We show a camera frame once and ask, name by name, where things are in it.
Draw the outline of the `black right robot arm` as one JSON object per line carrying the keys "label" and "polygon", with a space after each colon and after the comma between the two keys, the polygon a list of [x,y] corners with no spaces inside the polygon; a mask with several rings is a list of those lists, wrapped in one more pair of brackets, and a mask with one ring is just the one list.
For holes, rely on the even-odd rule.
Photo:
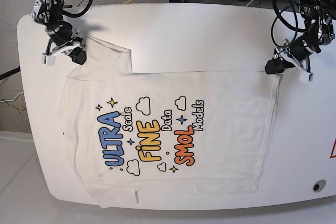
{"label": "black right robot arm", "polygon": [[86,62],[83,39],[76,35],[73,26],[64,20],[64,16],[79,18],[90,9],[92,2],[93,0],[89,0],[81,12],[71,13],[64,9],[65,0],[35,0],[31,17],[35,23],[45,26],[45,32],[49,36],[44,53],[46,59],[64,53],[78,65]]}

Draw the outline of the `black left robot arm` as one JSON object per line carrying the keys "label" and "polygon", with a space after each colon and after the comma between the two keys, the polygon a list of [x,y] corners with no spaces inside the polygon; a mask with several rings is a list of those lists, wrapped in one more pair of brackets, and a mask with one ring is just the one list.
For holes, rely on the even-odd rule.
{"label": "black left robot arm", "polygon": [[297,68],[310,75],[310,56],[319,54],[321,46],[329,45],[335,39],[335,0],[287,0],[284,10],[292,10],[295,25],[289,24],[278,9],[277,0],[272,0],[275,20],[281,21],[294,31],[291,41],[275,44],[274,55],[266,63],[266,74],[280,74],[286,69]]}

